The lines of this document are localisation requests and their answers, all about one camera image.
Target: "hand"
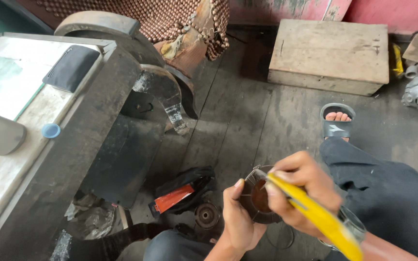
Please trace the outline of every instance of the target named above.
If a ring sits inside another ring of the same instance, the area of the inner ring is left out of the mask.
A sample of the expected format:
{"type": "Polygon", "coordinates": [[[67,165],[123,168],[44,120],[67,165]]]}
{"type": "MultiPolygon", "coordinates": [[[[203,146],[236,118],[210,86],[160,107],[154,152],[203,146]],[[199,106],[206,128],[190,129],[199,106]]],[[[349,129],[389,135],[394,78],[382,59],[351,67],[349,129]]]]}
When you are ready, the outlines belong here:
{"type": "Polygon", "coordinates": [[[244,180],[224,190],[224,234],[231,245],[240,251],[253,249],[267,229],[264,224],[253,223],[238,199],[243,191],[244,180]]]}
{"type": "MultiPolygon", "coordinates": [[[[292,185],[304,186],[309,197],[332,214],[338,214],[341,197],[334,191],[332,179],[307,152],[296,152],[282,159],[269,172],[274,172],[276,176],[292,185]]],[[[314,224],[289,203],[277,186],[267,183],[266,190],[270,209],[280,215],[285,223],[301,232],[328,241],[314,224]]]]}

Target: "yellow utility knife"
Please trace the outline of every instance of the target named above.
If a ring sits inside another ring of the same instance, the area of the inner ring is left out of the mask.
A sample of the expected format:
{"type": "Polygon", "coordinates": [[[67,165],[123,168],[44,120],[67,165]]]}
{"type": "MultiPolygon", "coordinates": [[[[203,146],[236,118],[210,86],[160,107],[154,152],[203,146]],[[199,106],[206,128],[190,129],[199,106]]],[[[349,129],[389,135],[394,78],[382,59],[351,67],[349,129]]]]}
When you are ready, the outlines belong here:
{"type": "Polygon", "coordinates": [[[266,174],[260,169],[256,169],[256,173],[279,187],[289,197],[290,203],[310,220],[346,258],[350,261],[362,261],[363,255],[359,242],[337,216],[309,198],[305,191],[287,183],[273,173],[266,174]]]}

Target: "wristwatch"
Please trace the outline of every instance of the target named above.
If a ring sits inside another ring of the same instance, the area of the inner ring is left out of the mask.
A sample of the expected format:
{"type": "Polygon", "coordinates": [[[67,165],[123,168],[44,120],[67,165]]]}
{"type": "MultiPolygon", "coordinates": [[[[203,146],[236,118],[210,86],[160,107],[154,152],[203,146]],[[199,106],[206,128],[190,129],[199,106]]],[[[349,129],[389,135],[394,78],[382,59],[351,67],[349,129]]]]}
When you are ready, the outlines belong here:
{"type": "MultiPolygon", "coordinates": [[[[359,218],[357,218],[356,215],[354,215],[354,213],[345,206],[340,207],[337,217],[341,222],[343,222],[343,225],[345,225],[349,232],[351,232],[351,234],[356,238],[357,242],[361,244],[366,237],[366,228],[364,224],[359,220],[359,218]]],[[[340,252],[336,246],[327,244],[320,239],[319,241],[322,244],[329,246],[333,251],[340,252]]]]}

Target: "wooden box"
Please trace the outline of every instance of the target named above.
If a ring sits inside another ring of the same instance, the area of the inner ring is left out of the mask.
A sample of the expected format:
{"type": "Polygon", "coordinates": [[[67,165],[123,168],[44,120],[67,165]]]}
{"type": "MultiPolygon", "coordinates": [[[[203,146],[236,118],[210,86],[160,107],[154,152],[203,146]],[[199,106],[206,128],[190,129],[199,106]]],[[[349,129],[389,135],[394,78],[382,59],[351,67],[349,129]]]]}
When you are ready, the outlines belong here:
{"type": "Polygon", "coordinates": [[[268,82],[371,96],[388,81],[386,25],[280,22],[268,82]]]}

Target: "person's left hand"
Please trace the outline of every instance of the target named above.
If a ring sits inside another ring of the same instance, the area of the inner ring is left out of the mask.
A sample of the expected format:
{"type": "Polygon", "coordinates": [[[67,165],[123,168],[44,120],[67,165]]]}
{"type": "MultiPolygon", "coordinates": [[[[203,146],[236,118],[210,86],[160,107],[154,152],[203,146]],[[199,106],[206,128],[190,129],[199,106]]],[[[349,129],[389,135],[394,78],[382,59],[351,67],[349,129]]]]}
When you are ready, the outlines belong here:
{"type": "Polygon", "coordinates": [[[252,250],[267,229],[267,225],[254,223],[238,199],[244,187],[244,179],[224,190],[224,234],[231,245],[240,251],[252,250]]]}

